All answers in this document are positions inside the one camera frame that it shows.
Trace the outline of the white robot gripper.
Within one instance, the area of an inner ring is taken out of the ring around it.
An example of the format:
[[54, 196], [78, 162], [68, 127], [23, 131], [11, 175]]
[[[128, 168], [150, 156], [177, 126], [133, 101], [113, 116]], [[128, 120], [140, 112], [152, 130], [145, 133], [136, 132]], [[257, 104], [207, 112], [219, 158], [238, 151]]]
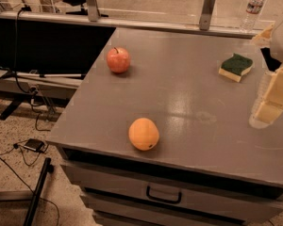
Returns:
[[[283, 13], [251, 39], [256, 46], [269, 47], [271, 56], [283, 63]], [[272, 124], [283, 113], [283, 64], [274, 72], [266, 71], [253, 106], [253, 124]]]

